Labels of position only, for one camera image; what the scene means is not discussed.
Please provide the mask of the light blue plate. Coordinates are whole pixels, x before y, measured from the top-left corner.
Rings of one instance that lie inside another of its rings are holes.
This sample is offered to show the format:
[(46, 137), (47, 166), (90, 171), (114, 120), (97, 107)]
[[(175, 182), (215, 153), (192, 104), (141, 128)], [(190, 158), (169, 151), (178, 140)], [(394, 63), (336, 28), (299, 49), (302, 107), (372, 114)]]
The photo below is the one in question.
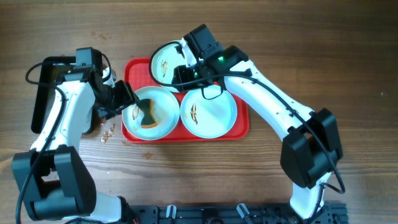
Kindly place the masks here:
[(203, 139), (215, 139), (234, 126), (238, 107), (232, 94), (212, 85), (190, 90), (183, 97), (180, 115), (190, 133)]
[(123, 116), (131, 118), (129, 124), (132, 126), (132, 135), (145, 141), (154, 141), (166, 137), (170, 134), (180, 118), (180, 105), (171, 92), (157, 86), (147, 86), (138, 89), (135, 94), (138, 100), (152, 99), (153, 115), (158, 125), (153, 128), (142, 128), (142, 111), (134, 103), (123, 110)]
[(187, 43), (181, 39), (170, 41), (154, 52), (151, 56), (150, 70), (157, 83), (171, 84), (174, 69), (180, 65), (187, 66), (186, 49), (188, 49)]

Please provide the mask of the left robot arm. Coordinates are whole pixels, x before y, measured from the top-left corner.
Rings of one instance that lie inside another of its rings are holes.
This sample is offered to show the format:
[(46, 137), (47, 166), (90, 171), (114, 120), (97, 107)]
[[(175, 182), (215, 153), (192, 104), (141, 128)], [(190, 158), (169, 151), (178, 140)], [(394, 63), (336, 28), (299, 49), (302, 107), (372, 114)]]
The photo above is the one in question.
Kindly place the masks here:
[(17, 153), (12, 172), (19, 188), (15, 220), (21, 210), (31, 220), (67, 223), (139, 223), (126, 199), (98, 192), (78, 149), (86, 120), (94, 109), (110, 119), (139, 98), (130, 84), (110, 86), (103, 75), (105, 54), (92, 47), (76, 50), (75, 64), (52, 83), (36, 82), (55, 91), (54, 101), (40, 136), (27, 152)]

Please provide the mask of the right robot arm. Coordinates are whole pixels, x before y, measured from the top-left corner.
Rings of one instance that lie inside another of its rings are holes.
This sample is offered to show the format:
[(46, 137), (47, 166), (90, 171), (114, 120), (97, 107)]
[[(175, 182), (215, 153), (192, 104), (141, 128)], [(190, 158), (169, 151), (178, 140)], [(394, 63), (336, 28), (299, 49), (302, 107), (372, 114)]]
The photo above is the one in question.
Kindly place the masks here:
[(179, 90), (204, 89), (214, 83), (246, 102), (282, 141), (280, 165), (293, 182), (290, 206), (312, 220), (323, 206), (323, 193), (345, 186), (336, 168), (343, 156), (336, 118), (326, 108), (316, 112), (293, 100), (269, 81), (241, 49), (223, 48), (202, 24), (175, 41), (184, 65), (174, 70)]

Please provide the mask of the green orange sponge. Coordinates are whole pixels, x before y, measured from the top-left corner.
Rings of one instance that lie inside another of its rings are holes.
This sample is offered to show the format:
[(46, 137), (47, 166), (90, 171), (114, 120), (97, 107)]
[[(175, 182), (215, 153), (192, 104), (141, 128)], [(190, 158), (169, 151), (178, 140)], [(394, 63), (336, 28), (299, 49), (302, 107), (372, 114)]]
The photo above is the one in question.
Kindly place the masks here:
[(143, 113), (143, 118), (141, 120), (141, 127), (148, 129), (153, 128), (158, 125), (157, 120), (155, 119), (152, 109), (153, 109), (154, 101), (152, 99), (146, 99), (146, 112)]

